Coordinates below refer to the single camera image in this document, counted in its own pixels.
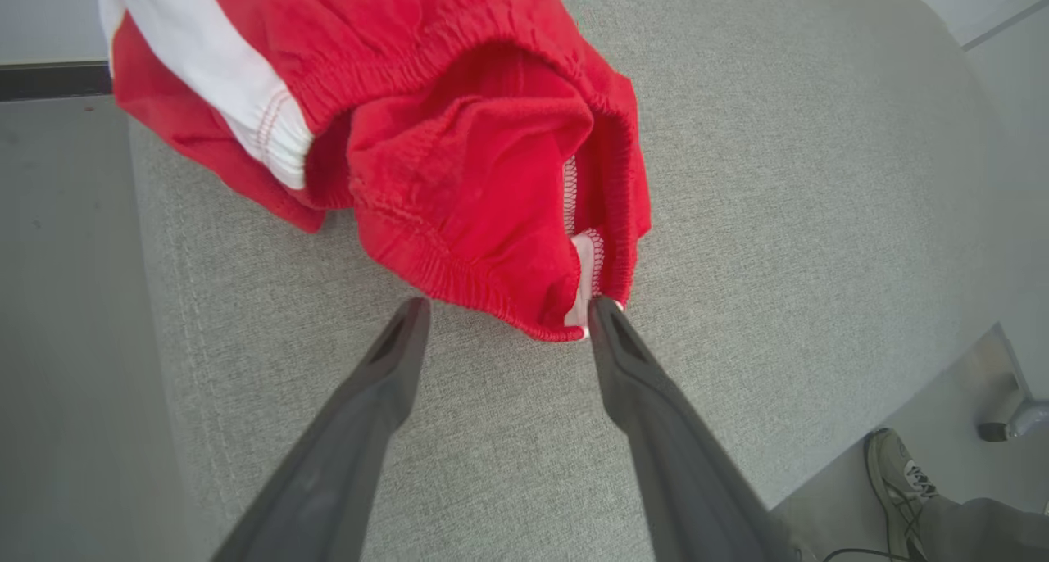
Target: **gray sneaker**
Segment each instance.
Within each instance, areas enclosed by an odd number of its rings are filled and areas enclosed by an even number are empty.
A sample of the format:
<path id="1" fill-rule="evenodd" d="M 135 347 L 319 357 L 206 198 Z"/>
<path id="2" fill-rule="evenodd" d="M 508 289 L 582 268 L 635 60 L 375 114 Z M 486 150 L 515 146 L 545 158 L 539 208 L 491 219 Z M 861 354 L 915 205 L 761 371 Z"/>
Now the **gray sneaker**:
<path id="1" fill-rule="evenodd" d="M 918 529 L 922 506 L 939 494 L 936 487 L 911 459 L 907 448 L 892 429 L 879 429 L 868 435 L 863 451 L 871 488 L 885 510 L 890 554 L 913 556 L 909 545 L 925 558 Z"/>

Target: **gray cushion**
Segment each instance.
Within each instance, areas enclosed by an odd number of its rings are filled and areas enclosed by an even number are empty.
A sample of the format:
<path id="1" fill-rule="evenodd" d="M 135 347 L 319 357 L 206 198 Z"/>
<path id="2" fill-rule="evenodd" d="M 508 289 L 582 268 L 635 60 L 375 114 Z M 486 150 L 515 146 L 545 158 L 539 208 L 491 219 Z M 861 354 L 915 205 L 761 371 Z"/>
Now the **gray cushion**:
<path id="1" fill-rule="evenodd" d="M 994 322 L 994 129 L 916 0 L 564 0 L 638 92 L 628 316 L 774 504 Z M 180 467 L 210 546 L 412 290 L 132 126 Z M 366 555 L 650 556 L 585 344 L 435 305 Z"/>

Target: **black baseboard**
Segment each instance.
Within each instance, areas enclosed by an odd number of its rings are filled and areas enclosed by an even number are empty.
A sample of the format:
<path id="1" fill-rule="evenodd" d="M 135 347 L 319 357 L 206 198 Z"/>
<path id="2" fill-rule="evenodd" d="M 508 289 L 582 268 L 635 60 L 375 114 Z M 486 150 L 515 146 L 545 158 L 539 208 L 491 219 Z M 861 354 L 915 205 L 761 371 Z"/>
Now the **black baseboard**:
<path id="1" fill-rule="evenodd" d="M 105 62 L 0 66 L 0 102 L 109 95 L 112 91 Z"/>

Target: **person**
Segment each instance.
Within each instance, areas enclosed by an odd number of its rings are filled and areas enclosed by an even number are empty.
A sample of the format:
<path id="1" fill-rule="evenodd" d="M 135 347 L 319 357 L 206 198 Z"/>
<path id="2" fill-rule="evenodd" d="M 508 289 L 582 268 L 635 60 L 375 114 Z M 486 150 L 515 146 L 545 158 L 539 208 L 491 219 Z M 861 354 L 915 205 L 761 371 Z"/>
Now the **person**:
<path id="1" fill-rule="evenodd" d="M 1049 561 L 1049 517 L 992 499 L 940 495 L 892 429 L 864 442 L 871 487 L 885 511 L 889 552 L 928 562 Z"/>

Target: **red fabric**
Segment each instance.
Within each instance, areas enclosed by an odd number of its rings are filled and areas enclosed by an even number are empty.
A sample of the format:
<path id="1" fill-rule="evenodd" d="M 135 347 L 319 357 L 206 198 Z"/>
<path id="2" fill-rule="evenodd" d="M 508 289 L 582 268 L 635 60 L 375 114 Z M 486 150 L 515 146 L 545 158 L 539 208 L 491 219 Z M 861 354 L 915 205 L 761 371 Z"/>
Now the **red fabric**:
<path id="1" fill-rule="evenodd" d="M 292 90 L 317 139 L 306 186 L 281 186 L 127 17 L 117 103 L 232 189 L 304 231 L 356 208 L 361 243 L 437 300 L 541 341 L 563 326 L 579 260 L 563 222 L 604 238 L 601 294 L 626 303 L 649 229 L 637 103 L 558 0 L 217 0 Z"/>

